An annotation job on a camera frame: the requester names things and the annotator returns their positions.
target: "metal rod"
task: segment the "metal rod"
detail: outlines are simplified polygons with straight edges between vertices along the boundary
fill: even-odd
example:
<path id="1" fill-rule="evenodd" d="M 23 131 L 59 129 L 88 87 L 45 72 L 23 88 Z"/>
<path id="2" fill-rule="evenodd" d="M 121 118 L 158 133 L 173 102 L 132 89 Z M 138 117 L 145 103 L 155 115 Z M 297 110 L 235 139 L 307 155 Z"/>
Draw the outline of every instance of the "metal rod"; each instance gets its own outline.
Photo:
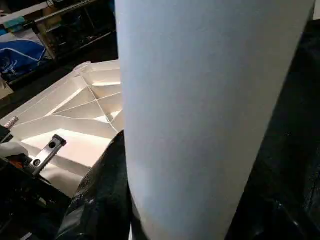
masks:
<path id="1" fill-rule="evenodd" d="M 82 1 L 82 2 L 79 2 L 79 3 L 76 3 L 74 5 L 68 6 L 68 7 L 64 8 L 64 9 L 59 10 L 59 11 L 53 12 L 53 13 L 47 15 L 47 16 L 43 16 L 41 18 L 38 18 L 34 22 L 36 24 L 41 23 L 41 22 L 43 22 L 43 21 L 45 21 L 47 19 L 51 19 L 51 18 L 53 18 L 55 16 L 63 15 L 63 14 L 69 13 L 71 11 L 74 11 L 76 9 L 82 8 L 82 7 L 84 7 L 84 6 L 88 5 L 88 4 L 92 4 L 95 1 L 97 1 L 97 0 L 85 0 L 85 1 Z"/>
<path id="2" fill-rule="evenodd" d="M 225 238 L 313 2 L 115 1 L 128 181 L 147 239 Z"/>

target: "metal screw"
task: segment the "metal screw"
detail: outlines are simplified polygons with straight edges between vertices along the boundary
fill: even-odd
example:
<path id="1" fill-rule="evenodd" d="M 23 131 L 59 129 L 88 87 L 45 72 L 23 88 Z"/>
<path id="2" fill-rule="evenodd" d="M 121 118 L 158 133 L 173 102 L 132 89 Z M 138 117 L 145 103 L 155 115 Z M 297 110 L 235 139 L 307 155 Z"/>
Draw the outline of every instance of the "metal screw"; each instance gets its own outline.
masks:
<path id="1" fill-rule="evenodd" d="M 39 159 L 34 160 L 33 165 L 35 165 L 36 167 L 39 166 L 41 163 L 41 161 Z"/>
<path id="2" fill-rule="evenodd" d="M 19 121 L 19 118 L 17 116 L 13 116 L 5 125 L 4 127 L 7 129 L 12 129 L 16 123 Z"/>

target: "black fabric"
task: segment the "black fabric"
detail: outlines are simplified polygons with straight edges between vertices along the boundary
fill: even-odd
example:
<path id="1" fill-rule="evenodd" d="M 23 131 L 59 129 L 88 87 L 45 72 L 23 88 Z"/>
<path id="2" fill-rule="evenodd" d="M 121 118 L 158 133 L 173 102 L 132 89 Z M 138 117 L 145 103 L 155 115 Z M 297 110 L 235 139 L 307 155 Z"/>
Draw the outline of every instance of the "black fabric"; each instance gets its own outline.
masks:
<path id="1" fill-rule="evenodd" d="M 320 226 L 320 21 L 310 22 L 257 161 L 263 161 Z"/>
<path id="2" fill-rule="evenodd" d="M 128 240 L 131 219 L 132 203 L 122 131 L 82 180 L 56 239 Z"/>

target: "white plastic tray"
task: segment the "white plastic tray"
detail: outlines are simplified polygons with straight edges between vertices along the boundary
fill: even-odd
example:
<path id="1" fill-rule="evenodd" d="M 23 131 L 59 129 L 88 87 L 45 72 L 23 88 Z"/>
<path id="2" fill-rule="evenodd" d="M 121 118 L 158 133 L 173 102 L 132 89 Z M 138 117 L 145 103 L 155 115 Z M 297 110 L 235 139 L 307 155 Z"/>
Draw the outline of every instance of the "white plastic tray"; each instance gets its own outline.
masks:
<path id="1" fill-rule="evenodd" d="M 13 140 L 30 156 L 36 156 L 54 134 L 60 135 L 67 145 L 51 164 L 83 177 L 124 128 L 122 105 L 119 62 L 85 62 L 0 124 L 19 117 L 11 130 Z"/>

